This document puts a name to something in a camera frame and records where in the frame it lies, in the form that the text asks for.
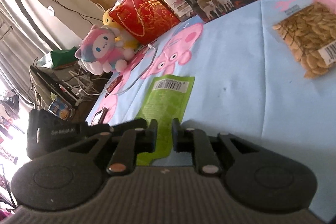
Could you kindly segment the green snack packet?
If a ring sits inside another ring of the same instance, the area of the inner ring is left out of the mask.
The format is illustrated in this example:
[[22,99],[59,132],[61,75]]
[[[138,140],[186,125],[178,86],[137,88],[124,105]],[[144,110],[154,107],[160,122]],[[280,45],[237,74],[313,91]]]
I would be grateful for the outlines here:
[[148,122],[155,119],[158,123],[155,151],[144,152],[137,156],[137,165],[148,166],[157,159],[170,155],[173,147],[171,122],[174,118],[183,119],[195,77],[164,75],[155,77],[147,91],[137,114]]

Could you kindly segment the green bag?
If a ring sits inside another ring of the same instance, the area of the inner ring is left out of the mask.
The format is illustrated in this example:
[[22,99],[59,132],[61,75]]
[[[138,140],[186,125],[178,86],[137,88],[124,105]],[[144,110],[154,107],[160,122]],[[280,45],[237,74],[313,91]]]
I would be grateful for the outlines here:
[[68,50],[54,50],[45,54],[37,61],[36,66],[48,69],[62,69],[76,64],[78,59],[75,57],[77,47]]

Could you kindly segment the small red candy bar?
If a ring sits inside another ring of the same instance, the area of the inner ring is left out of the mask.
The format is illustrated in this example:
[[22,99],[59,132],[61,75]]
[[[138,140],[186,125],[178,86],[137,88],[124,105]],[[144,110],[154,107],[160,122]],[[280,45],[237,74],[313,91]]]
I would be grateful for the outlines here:
[[123,75],[117,76],[106,88],[105,98],[108,96],[116,96],[123,87]]

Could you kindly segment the peppa pig blue sheet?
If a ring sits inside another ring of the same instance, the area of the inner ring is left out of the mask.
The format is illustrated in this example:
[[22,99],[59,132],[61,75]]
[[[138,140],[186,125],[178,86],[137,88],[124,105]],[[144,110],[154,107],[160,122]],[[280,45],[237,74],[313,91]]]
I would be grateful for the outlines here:
[[[335,216],[335,71],[305,79],[270,32],[280,0],[260,0],[207,23],[177,76],[195,77],[183,124],[231,133],[299,161],[316,175],[310,209]],[[304,5],[311,0],[295,0]]]

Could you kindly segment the pink plush doll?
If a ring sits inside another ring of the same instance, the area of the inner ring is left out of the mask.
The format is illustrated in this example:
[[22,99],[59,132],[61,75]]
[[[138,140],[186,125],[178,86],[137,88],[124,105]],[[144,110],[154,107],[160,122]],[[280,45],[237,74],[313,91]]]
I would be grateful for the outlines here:
[[134,57],[134,50],[125,48],[117,28],[93,25],[75,52],[84,67],[94,75],[122,73]]

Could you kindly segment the yellow plush toy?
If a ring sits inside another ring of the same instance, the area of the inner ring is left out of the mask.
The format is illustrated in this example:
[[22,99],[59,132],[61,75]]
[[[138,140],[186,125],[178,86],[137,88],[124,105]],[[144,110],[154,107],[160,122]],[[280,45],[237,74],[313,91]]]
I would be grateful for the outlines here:
[[118,29],[120,35],[116,38],[116,40],[122,40],[124,48],[136,50],[139,47],[139,42],[109,15],[111,10],[111,8],[107,9],[102,16],[104,26]]

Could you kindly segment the red gift box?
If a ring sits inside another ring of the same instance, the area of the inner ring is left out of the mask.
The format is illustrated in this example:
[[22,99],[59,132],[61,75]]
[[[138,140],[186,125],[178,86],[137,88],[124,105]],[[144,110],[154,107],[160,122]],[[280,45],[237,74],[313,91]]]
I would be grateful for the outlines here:
[[109,16],[142,45],[180,23],[161,0],[117,0]]

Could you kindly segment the pumpkin seed clear bag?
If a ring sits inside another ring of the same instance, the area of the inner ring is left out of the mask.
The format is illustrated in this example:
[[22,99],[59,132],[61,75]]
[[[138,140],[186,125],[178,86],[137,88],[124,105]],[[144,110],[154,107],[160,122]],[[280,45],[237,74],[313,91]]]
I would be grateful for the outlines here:
[[335,67],[335,0],[288,0],[276,6],[272,32],[286,44],[306,79]]

